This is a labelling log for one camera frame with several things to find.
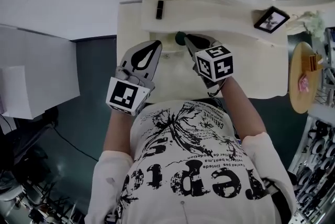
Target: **picture frame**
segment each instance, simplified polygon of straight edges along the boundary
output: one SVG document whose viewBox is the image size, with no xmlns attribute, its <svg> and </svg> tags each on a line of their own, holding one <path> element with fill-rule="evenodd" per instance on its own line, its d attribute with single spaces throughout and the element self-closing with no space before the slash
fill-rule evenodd
<svg viewBox="0 0 335 224">
<path fill-rule="evenodd" d="M 265 14 L 254 24 L 254 27 L 268 33 L 273 33 L 282 24 L 289 20 L 289 15 L 284 11 L 272 6 Z"/>
</svg>

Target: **person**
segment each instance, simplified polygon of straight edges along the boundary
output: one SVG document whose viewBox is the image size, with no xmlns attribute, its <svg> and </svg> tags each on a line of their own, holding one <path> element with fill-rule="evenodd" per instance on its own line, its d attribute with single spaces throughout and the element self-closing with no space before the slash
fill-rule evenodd
<svg viewBox="0 0 335 224">
<path fill-rule="evenodd" d="M 113 110 L 95 166 L 90 223 L 288 223 L 292 184 L 238 83 L 221 89 L 229 116 L 202 102 Z"/>
</svg>

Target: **white sleeve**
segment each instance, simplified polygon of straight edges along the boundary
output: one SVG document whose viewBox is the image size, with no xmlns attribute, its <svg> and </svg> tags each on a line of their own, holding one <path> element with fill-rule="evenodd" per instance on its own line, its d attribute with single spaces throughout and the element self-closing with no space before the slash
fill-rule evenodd
<svg viewBox="0 0 335 224">
<path fill-rule="evenodd" d="M 95 165 L 92 194 L 86 224 L 104 224 L 105 218 L 117 208 L 132 158 L 119 151 L 104 151 Z"/>
<path fill-rule="evenodd" d="M 245 137 L 242 147 L 271 194 L 276 215 L 280 215 L 276 223 L 288 223 L 296 211 L 296 197 L 287 171 L 269 135 L 261 133 L 254 137 Z"/>
</svg>

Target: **white t-shirt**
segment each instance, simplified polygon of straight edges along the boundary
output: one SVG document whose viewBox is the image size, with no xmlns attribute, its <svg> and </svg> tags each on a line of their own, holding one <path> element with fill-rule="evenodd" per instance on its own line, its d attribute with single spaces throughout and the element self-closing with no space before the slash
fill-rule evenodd
<svg viewBox="0 0 335 224">
<path fill-rule="evenodd" d="M 266 133 L 240 145 L 227 114 L 201 102 L 146 107 L 131 129 L 132 157 L 105 151 L 95 166 L 93 223 L 285 223 L 290 179 Z"/>
</svg>

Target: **forearm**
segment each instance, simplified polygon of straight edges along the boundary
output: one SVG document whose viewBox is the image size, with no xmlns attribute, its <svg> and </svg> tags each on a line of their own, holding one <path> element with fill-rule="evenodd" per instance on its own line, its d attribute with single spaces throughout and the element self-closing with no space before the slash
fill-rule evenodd
<svg viewBox="0 0 335 224">
<path fill-rule="evenodd" d="M 233 77 L 227 78 L 221 93 L 241 140 L 266 132 L 261 116 Z"/>
<path fill-rule="evenodd" d="M 132 117 L 113 110 L 104 143 L 104 151 L 120 151 L 130 155 Z"/>
</svg>

